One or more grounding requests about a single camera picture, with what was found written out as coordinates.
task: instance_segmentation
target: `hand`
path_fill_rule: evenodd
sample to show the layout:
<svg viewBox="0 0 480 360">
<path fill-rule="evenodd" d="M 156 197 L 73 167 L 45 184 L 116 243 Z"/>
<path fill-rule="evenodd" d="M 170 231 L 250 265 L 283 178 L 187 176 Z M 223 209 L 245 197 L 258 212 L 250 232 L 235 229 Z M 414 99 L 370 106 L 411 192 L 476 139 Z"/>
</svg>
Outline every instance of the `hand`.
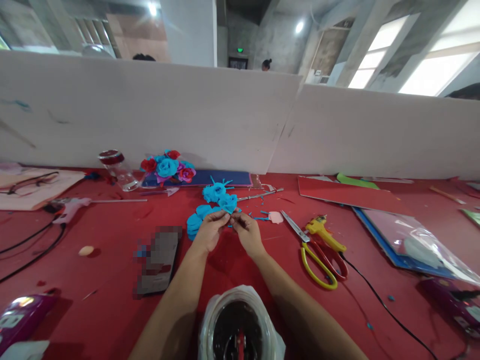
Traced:
<svg viewBox="0 0 480 360">
<path fill-rule="evenodd" d="M 219 242 L 220 233 L 229 222 L 230 214 L 224 210 L 208 214 L 203 219 L 193 244 L 207 253 L 211 252 Z"/>
<path fill-rule="evenodd" d="M 266 254 L 262 237 L 260 236 L 259 224 L 243 212 L 234 212 L 230 218 L 230 224 L 238 233 L 241 245 L 248 256 L 253 260 Z"/>
</svg>

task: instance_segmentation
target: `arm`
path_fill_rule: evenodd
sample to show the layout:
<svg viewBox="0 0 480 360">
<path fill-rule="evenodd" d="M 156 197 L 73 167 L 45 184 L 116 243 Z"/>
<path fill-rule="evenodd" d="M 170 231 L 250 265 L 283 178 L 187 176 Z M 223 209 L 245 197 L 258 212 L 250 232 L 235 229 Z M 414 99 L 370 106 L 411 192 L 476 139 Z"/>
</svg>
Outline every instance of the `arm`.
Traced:
<svg viewBox="0 0 480 360">
<path fill-rule="evenodd" d="M 255 220 L 241 212 L 234 213 L 230 223 L 309 359 L 367 359 L 339 323 L 267 254 Z"/>
<path fill-rule="evenodd" d="M 207 255 L 230 215 L 207 215 L 168 289 L 146 323 L 128 360 L 184 359 L 190 344 Z"/>
</svg>

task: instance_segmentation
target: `glue gun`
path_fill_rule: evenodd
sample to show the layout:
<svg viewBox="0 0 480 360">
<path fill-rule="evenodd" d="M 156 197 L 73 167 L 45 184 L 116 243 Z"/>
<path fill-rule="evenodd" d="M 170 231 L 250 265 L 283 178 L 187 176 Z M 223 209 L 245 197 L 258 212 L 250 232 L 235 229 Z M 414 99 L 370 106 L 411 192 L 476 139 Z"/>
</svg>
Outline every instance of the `glue gun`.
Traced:
<svg viewBox="0 0 480 360">
<path fill-rule="evenodd" d="M 307 225 L 305 225 L 305 229 L 308 230 L 308 232 L 312 235 L 318 234 L 323 239 L 323 241 L 330 245 L 330 247 L 336 252 L 345 252 L 347 250 L 347 247 L 335 240 L 334 237 L 329 234 L 327 229 L 325 229 L 326 222 L 327 216 L 321 215 L 313 218 Z"/>
<path fill-rule="evenodd" d="M 56 220 L 52 221 L 53 224 L 68 224 L 73 219 L 77 210 L 90 205 L 91 198 L 83 197 L 66 197 L 61 199 L 55 199 L 51 202 L 53 206 L 61 206 L 61 209 L 57 214 L 61 214 Z"/>
</svg>

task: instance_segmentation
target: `ceiling light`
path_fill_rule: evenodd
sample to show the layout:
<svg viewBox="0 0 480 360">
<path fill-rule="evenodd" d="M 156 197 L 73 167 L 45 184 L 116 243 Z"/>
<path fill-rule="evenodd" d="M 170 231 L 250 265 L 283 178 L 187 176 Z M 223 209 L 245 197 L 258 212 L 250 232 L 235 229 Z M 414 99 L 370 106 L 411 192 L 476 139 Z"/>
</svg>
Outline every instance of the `ceiling light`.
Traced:
<svg viewBox="0 0 480 360">
<path fill-rule="evenodd" d="M 153 2 L 148 4 L 148 9 L 150 10 L 150 14 L 152 16 L 157 16 L 157 6 Z"/>
<path fill-rule="evenodd" d="M 303 21 L 300 21 L 300 22 L 298 23 L 298 25 L 296 26 L 296 28 L 295 28 L 295 32 L 298 34 L 299 32 L 302 31 L 303 28 L 304 28 L 304 22 L 303 22 Z"/>
</svg>

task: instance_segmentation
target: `red jar lid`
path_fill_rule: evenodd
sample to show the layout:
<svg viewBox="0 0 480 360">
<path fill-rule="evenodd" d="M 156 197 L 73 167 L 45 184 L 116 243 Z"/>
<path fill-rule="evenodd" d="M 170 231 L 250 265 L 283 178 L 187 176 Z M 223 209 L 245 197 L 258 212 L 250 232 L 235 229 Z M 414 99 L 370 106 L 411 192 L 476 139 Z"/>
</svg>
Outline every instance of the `red jar lid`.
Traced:
<svg viewBox="0 0 480 360">
<path fill-rule="evenodd" d="M 121 163 L 123 160 L 125 160 L 125 157 L 121 151 L 107 150 L 98 154 L 98 159 L 104 165 L 114 165 Z"/>
</svg>

